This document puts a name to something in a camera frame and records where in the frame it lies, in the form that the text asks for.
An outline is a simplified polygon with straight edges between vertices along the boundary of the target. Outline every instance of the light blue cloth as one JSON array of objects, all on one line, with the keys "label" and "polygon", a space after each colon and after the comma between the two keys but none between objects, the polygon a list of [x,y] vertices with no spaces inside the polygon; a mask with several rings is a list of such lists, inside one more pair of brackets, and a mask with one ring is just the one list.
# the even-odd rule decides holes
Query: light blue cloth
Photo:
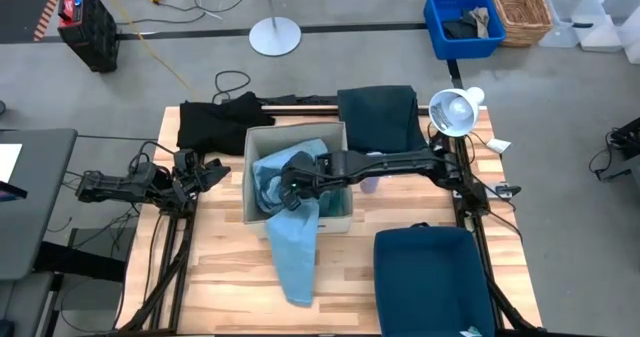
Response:
[{"label": "light blue cloth", "polygon": [[318,219],[321,209],[330,208],[331,196],[324,193],[320,201],[302,200],[295,211],[284,208],[279,196],[280,172],[284,164],[300,151],[317,156],[327,153],[327,146],[320,139],[302,142],[254,162],[252,170],[258,206],[274,215],[267,220],[266,229],[280,285],[287,301],[310,306],[313,301]]}]

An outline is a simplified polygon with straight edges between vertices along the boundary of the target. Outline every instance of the computer screen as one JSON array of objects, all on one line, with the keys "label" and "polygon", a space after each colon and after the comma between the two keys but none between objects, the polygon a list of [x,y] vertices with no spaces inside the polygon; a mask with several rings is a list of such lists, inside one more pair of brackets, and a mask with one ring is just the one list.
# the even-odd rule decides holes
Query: computer screen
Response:
[{"label": "computer screen", "polygon": [[0,181],[0,202],[27,198],[27,191]]}]

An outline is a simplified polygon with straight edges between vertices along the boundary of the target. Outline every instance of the white round base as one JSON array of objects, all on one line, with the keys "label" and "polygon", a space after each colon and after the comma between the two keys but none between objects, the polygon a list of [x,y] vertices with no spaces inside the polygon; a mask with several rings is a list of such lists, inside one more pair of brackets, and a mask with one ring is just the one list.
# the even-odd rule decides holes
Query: white round base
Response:
[{"label": "white round base", "polygon": [[302,32],[292,20],[276,17],[273,28],[271,17],[256,23],[249,32],[249,43],[258,53],[265,56],[282,56],[293,51],[300,43]]}]

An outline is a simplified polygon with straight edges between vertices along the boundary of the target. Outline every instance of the wooden tabletop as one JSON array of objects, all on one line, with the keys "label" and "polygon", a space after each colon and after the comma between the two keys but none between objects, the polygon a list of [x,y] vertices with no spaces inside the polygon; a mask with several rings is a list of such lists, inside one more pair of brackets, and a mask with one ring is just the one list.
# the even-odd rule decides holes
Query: wooden tabletop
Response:
[{"label": "wooden tabletop", "polygon": [[[334,121],[337,117],[278,117],[278,125]],[[420,118],[426,135],[428,117]],[[159,143],[177,150],[178,107],[165,110]],[[493,137],[489,114],[482,110],[474,129],[483,140]],[[471,135],[475,148],[472,170],[485,183],[504,180],[497,154]],[[473,151],[469,146],[469,156]],[[373,240],[376,232],[407,227],[416,222],[455,225],[451,193],[418,175],[382,178],[374,194],[354,186],[354,215],[345,234],[319,235],[314,300],[310,308],[285,300],[267,240],[258,240],[242,223],[243,158],[211,154],[231,167],[231,173],[209,192],[201,194],[178,333],[379,333],[373,289]],[[156,151],[154,162],[172,166],[171,155]],[[515,224],[509,205],[492,202],[492,210]],[[158,210],[145,206],[131,252],[124,303],[118,326],[141,306],[149,249]],[[149,290],[158,277],[167,218],[153,246]],[[484,228],[495,279],[509,300],[534,325],[540,317],[527,262],[517,235],[491,216]],[[165,295],[161,326],[168,323],[173,297]]]}]

